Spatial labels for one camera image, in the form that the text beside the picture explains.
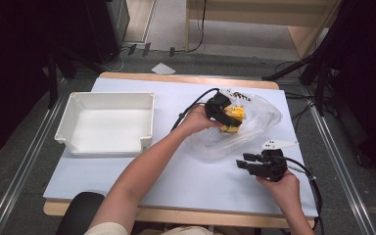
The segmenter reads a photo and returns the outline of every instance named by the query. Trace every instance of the transparent plastic bag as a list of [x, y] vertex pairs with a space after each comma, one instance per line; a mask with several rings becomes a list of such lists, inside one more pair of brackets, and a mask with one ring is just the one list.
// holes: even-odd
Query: transparent plastic bag
[[237, 99], [233, 106], [244, 107], [246, 118], [237, 133], [221, 132], [219, 128], [210, 128], [189, 136], [185, 147], [195, 151], [205, 159], [217, 160], [243, 144], [263, 135], [282, 119], [280, 111], [259, 95], [243, 94], [249, 99]]

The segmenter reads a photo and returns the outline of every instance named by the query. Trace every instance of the gray floor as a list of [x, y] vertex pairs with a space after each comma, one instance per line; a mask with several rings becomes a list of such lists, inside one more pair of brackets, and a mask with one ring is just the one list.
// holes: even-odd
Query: gray floor
[[[158, 7], [163, 3], [164, 0], [160, 0]], [[161, 49], [160, 46], [158, 48], [155, 47], [160, 45], [160, 42], [164, 42], [164, 35], [166, 40], [171, 40], [169, 43], [164, 43], [164, 48], [168, 48], [169, 46], [177, 47], [179, 44], [176, 43], [180, 43], [180, 40], [167, 37], [169, 34], [161, 32], [159, 25], [162, 25], [162, 27], [164, 25], [159, 22], [153, 21], [150, 36], [148, 37], [148, 40], [153, 42], [152, 48]], [[207, 40], [206, 48], [217, 48], [216, 46], [211, 46], [210, 39]], [[290, 38], [285, 36], [281, 40], [284, 41], [284, 45], [274, 42], [271, 45], [277, 45], [277, 48], [291, 48]], [[253, 55], [245, 56], [244, 53], [238, 54], [239, 50], [235, 48], [231, 50], [233, 47], [227, 45], [227, 43], [227, 41], [220, 43], [224, 48], [223, 52], [220, 53], [218, 53], [218, 50], [221, 51], [221, 48], [213, 50], [212, 53], [207, 53], [203, 50], [197, 52], [197, 54], [178, 54], [172, 58], [168, 56], [167, 52], [151, 52], [147, 57], [142, 57], [141, 51], [136, 51], [132, 56], [123, 54], [124, 67], [122, 71], [149, 73], [158, 63], [164, 63], [176, 70], [177, 74], [207, 74], [241, 77], [242, 79], [259, 79], [261, 76], [274, 73], [276, 66], [280, 63], [297, 60], [296, 54], [291, 54], [291, 51], [288, 51], [289, 49], [281, 53], [278, 53], [278, 50], [270, 50], [268, 52], [264, 50], [258, 52], [256, 50]], [[261, 43], [263, 43], [262, 45], [269, 44], [267, 41]], [[106, 67], [112, 70], [120, 68], [120, 59], [115, 58]], [[79, 67], [76, 79], [69, 80], [68, 82], [68, 93], [72, 91], [90, 91], [97, 75], [87, 68]], [[299, 76], [300, 73], [295, 71], [289, 74], [288, 78], [278, 80], [281, 89], [302, 94], [303, 89], [297, 82], [297, 77]], [[9, 187], [19, 165], [22, 163], [40, 122], [44, 119], [48, 111], [48, 101], [49, 97], [46, 94], [37, 102], [28, 117], [25, 118], [14, 132], [7, 145], [0, 151], [0, 200]], [[58, 144], [53, 138], [64, 104], [47, 134], [20, 196], [16, 200], [3, 227], [2, 234], [54, 234], [57, 230], [61, 219], [55, 216], [48, 216], [43, 212], [42, 208], [45, 200], [42, 198], [42, 195], [64, 150], [64, 146]], [[304, 109], [306, 101], [288, 100], [288, 104], [291, 115], [294, 115]], [[359, 166], [355, 160], [353, 147], [347, 139], [347, 135], [340, 125], [339, 120], [330, 115], [326, 115], [326, 119], [354, 185], [363, 203], [366, 205], [376, 228], [376, 168]], [[311, 113], [305, 113], [301, 118], [297, 135], [305, 158], [305, 164], [311, 167], [317, 176], [317, 182], [324, 198], [322, 217], [325, 224], [325, 234], [361, 234], [353, 215], [353, 210], [340, 183], [338, 174], [331, 163], [327, 149]], [[263, 229], [263, 234], [282, 233], [278, 229]]]

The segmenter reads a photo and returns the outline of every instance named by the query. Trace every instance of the table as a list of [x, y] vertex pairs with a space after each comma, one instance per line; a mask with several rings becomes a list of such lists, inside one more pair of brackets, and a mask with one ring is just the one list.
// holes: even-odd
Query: table
[[[209, 84], [218, 86], [242, 86], [266, 89], [278, 89], [274, 82], [270, 81], [252, 81], [252, 80], [233, 80], [221, 79], [216, 77], [197, 77], [197, 76], [170, 76], [157, 74], [133, 74], [133, 73], [112, 73], [105, 72], [100, 75], [103, 78], [119, 78], [123, 83], [126, 80], [146, 80], [146, 81], [166, 81], [191, 84]], [[70, 200], [47, 199], [44, 205], [44, 211], [50, 215], [63, 215]], [[308, 221], [314, 224], [313, 217], [309, 216]], [[244, 227], [288, 227], [286, 220], [281, 215], [270, 214], [250, 214], [247, 212], [230, 211], [199, 211], [176, 208], [158, 208], [158, 207], [140, 207], [136, 215], [136, 220], [152, 222], [168, 222], [183, 224], [204, 224], [204, 225], [225, 225], [225, 226], [244, 226]]]
[[[331, 25], [341, 0], [208, 0], [206, 21], [287, 25], [301, 58]], [[190, 20], [201, 20], [204, 0], [186, 0], [185, 49]]]

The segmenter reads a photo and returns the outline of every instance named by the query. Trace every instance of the person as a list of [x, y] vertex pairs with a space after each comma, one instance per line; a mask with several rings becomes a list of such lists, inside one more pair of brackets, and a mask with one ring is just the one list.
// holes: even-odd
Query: person
[[[139, 203], [155, 184], [185, 138], [206, 128], [221, 126], [218, 121], [207, 118], [203, 105], [193, 107], [175, 129], [127, 166], [107, 194], [85, 234], [130, 234]], [[302, 212], [299, 180], [295, 175], [288, 171], [283, 179], [276, 183], [259, 177], [257, 181], [273, 194], [286, 216], [292, 234], [312, 234]], [[203, 227], [176, 230], [182, 231], [168, 231], [166, 234], [212, 234]]]

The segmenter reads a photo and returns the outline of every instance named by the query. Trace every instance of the shirt sleeve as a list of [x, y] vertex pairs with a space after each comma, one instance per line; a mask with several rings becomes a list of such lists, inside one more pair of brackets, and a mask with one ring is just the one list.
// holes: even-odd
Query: shirt sleeve
[[105, 222], [90, 228], [84, 235], [127, 235], [127, 231], [121, 224]]

